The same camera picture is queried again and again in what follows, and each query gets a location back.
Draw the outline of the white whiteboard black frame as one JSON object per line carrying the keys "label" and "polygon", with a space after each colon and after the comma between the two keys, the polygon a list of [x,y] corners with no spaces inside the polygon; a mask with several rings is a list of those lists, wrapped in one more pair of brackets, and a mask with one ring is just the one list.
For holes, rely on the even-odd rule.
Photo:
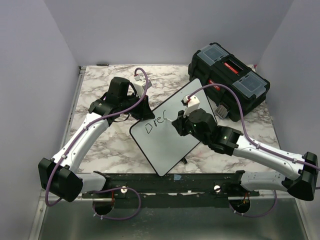
{"label": "white whiteboard black frame", "polygon": [[187,83],[152,111],[154,119],[138,121],[129,129],[158,176],[167,174],[200,143],[191,135],[180,136],[166,119],[175,120],[178,112],[186,108],[181,100],[201,87],[199,79]]}

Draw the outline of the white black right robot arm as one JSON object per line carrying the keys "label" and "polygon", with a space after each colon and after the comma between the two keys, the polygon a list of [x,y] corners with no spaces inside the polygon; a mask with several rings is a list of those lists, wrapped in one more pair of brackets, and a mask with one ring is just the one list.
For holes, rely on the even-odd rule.
{"label": "white black right robot arm", "polygon": [[230,191],[241,196],[247,191],[283,191],[291,196],[312,201],[318,179],[318,158],[312,152],[291,153],[263,144],[241,131],[218,125],[203,109],[188,116],[178,112],[171,124],[180,136],[191,135],[215,153],[251,160],[271,169],[270,172],[244,172],[230,183]]}

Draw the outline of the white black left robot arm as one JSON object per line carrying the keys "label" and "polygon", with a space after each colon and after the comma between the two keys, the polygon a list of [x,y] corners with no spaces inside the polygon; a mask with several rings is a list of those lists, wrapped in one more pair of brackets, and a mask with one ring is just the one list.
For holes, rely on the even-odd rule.
{"label": "white black left robot arm", "polygon": [[151,81],[141,80],[138,75],[134,78],[131,82],[114,77],[108,91],[91,103],[83,123],[65,146],[51,159],[39,162],[40,183],[46,197],[52,193],[72,202],[81,193],[95,192],[101,198],[110,194],[111,185],[105,175],[98,172],[81,175],[78,169],[95,141],[121,114],[142,121],[155,118],[146,94]]}

